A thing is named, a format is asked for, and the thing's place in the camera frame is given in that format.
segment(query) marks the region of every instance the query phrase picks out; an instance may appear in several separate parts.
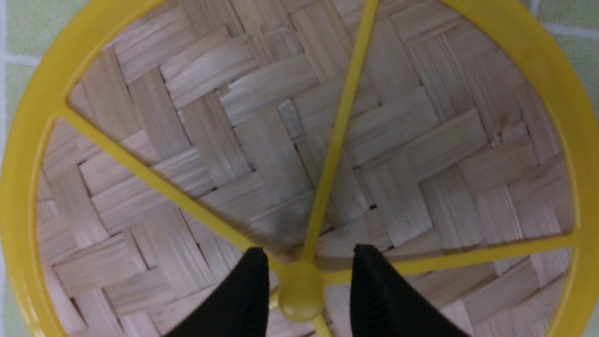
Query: woven basket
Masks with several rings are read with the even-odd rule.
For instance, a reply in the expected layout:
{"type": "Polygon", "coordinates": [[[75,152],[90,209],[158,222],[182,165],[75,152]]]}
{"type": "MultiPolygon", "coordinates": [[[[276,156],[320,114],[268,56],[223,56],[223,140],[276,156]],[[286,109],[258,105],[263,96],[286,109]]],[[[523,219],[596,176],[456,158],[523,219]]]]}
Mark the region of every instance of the woven basket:
{"type": "MultiPolygon", "coordinates": [[[[101,52],[70,104],[283,261],[301,252],[363,1],[169,1],[101,52]]],[[[553,124],[514,63],[436,0],[382,0],[316,263],[392,261],[573,227],[553,124]]],[[[46,285],[69,336],[157,337],[241,252],[59,121],[38,191],[46,285]]],[[[570,250],[410,275],[473,336],[543,336],[570,250]]],[[[273,291],[276,277],[271,278],[273,291]]],[[[350,336],[349,286],[325,318],[350,336]]],[[[270,315],[269,337],[311,324],[270,315]]]]}

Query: yellow center hub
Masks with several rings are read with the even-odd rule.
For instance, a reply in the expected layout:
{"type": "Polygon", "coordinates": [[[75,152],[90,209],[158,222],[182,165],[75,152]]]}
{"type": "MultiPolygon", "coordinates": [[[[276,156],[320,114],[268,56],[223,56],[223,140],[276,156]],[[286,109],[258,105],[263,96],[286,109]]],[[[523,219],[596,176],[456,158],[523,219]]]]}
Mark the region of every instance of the yellow center hub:
{"type": "Polygon", "coordinates": [[[296,262],[280,275],[279,308],[294,322],[308,322],[325,307],[322,274],[315,265],[296,262]]]}

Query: wheel-shaped frame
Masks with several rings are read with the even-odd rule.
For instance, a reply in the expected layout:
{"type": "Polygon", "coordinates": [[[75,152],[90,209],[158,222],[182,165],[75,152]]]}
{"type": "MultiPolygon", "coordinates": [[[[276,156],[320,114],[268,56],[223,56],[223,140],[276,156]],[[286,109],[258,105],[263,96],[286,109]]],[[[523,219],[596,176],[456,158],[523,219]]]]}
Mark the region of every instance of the wheel-shaped frame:
{"type": "MultiPolygon", "coordinates": [[[[251,240],[163,180],[117,143],[68,107],[67,98],[102,48],[126,25],[162,0],[91,0],[64,29],[40,63],[23,97],[5,152],[0,182],[0,234],[8,277],[25,323],[34,336],[65,336],[50,303],[38,262],[35,231],[38,177],[46,145],[62,118],[106,153],[206,224],[242,251],[251,240]]],[[[573,257],[560,306],[548,336],[580,336],[599,295],[599,127],[580,81],[557,44],[518,0],[443,0],[497,42],[526,75],[549,112],[568,164],[574,204],[574,230],[565,236],[394,264],[403,274],[423,273],[487,263],[571,246],[573,257]]],[[[336,172],[359,82],[378,0],[368,0],[347,76],[333,139],[301,261],[311,263],[326,201],[336,172]]],[[[281,275],[287,266],[269,255],[270,268],[281,275]]],[[[325,273],[324,286],[345,284],[351,271],[325,273]]],[[[271,308],[277,307],[277,295],[271,308]]],[[[314,320],[320,337],[331,336],[322,315],[314,320]]]]}

